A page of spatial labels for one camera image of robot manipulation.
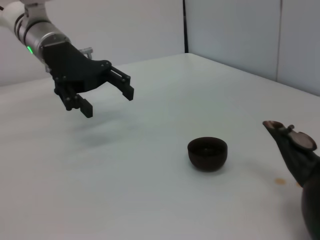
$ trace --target teapot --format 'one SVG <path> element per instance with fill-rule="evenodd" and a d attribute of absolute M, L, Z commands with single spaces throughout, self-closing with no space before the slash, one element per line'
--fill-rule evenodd
<path fill-rule="evenodd" d="M 263 125 L 275 140 L 283 160 L 301 187 L 302 215 L 313 240 L 320 240 L 320 157 L 314 153 L 315 141 L 294 126 L 285 127 L 277 121 Z"/>

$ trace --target robotic arm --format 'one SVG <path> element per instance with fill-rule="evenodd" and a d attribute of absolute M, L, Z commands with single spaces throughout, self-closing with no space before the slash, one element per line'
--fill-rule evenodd
<path fill-rule="evenodd" d="M 90 48 L 77 50 L 70 39 L 50 22 L 45 7 L 47 1 L 50 0 L 21 0 L 9 4 L 0 11 L 0 25 L 13 32 L 45 64 L 55 83 L 54 92 L 66 110 L 80 109 L 91 118 L 93 106 L 79 93 L 94 90 L 106 82 L 117 87 L 129 101 L 133 100 L 130 76 L 107 60 L 92 60 Z"/>

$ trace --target white wall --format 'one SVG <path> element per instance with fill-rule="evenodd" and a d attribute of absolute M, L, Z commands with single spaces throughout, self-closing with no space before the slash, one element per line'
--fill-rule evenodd
<path fill-rule="evenodd" d="M 276 79 L 280 0 L 186 0 L 189 51 Z"/>
<path fill-rule="evenodd" d="M 320 1 L 284 0 L 278 81 L 320 95 Z"/>
<path fill-rule="evenodd" d="M 47 12 L 77 48 L 93 47 L 95 60 L 120 65 L 184 52 L 182 0 L 53 0 Z M 0 85 L 50 77 L 4 28 L 0 46 Z"/>

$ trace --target table surface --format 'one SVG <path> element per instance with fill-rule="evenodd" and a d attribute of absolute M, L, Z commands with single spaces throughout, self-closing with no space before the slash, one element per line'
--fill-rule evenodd
<path fill-rule="evenodd" d="M 192 54 L 119 68 L 134 100 L 105 84 L 83 95 L 91 119 L 50 79 L 0 88 L 0 239 L 309 239 L 302 189 L 262 122 L 320 142 L 320 98 Z M 188 159 L 205 136 L 229 147 L 216 173 Z"/>

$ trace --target small bowl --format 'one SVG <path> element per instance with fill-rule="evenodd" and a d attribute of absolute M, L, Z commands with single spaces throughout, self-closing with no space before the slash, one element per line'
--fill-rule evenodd
<path fill-rule="evenodd" d="M 228 145 L 215 137 L 202 137 L 191 141 L 188 145 L 191 163 L 206 172 L 219 170 L 226 162 Z"/>

